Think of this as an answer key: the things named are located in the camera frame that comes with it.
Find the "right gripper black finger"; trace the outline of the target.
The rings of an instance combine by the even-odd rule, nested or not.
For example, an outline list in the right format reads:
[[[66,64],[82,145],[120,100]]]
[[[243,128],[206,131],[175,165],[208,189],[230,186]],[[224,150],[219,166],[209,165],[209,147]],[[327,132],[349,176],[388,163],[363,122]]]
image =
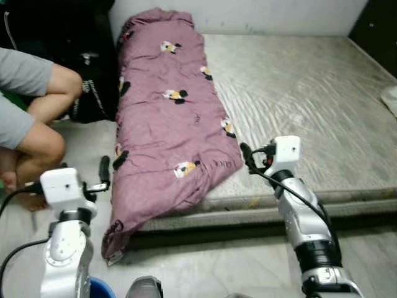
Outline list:
[[[255,175],[256,174],[256,163],[254,162],[253,156],[252,156],[252,150],[250,146],[246,143],[241,143],[240,144],[240,150],[242,153],[242,159],[244,161],[244,164],[246,165],[246,168],[248,169],[248,173],[250,175]]]

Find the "person in grey clothes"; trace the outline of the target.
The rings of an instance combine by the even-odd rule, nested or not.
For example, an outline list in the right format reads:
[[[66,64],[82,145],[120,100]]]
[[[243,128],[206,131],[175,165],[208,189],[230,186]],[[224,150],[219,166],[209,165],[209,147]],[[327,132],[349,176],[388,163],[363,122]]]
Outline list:
[[[76,71],[0,47],[0,181],[10,194],[63,161],[63,137],[50,127],[82,94]]]

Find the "purple cartoon print blanket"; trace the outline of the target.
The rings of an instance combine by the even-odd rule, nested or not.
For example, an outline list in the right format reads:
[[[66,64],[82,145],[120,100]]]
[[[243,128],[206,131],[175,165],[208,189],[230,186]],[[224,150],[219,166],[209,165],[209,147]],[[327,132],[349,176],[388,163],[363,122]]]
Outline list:
[[[139,12],[123,25],[118,45],[112,213],[101,246],[107,264],[124,255],[145,222],[195,207],[242,167],[189,12]]]

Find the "black bag with white print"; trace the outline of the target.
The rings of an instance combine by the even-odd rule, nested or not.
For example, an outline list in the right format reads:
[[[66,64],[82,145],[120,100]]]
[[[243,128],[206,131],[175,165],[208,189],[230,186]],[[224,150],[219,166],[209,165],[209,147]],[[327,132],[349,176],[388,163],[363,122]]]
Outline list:
[[[116,58],[97,52],[81,52],[69,66],[82,77],[82,94],[69,117],[74,122],[115,121],[119,102]]]

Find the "white quilted mattress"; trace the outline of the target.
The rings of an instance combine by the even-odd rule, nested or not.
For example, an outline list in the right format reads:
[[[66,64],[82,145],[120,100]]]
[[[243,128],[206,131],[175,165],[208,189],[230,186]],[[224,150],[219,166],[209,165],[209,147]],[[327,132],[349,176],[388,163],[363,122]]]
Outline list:
[[[333,219],[393,219],[392,78],[341,37],[207,35],[215,94],[236,141],[301,138],[297,173]]]

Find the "blue plastic bucket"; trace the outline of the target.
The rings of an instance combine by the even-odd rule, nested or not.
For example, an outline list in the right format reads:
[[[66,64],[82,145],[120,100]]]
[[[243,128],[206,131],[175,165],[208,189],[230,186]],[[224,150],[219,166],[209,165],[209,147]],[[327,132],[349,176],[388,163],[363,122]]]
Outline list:
[[[111,287],[99,278],[91,276],[89,298],[117,298]]]

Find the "grey left robot leg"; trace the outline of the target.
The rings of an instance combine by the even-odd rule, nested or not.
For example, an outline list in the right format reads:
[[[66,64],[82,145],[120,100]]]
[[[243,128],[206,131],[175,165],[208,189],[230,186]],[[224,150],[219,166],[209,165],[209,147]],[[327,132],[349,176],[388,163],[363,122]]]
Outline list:
[[[155,276],[141,276],[133,281],[125,298],[163,298],[161,281]]]

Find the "black bedside furniture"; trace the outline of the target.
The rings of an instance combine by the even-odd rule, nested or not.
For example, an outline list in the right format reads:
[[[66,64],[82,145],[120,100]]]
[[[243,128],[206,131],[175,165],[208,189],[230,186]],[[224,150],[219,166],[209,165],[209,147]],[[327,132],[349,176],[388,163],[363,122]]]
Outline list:
[[[115,0],[0,0],[0,47],[80,63],[114,53]]]

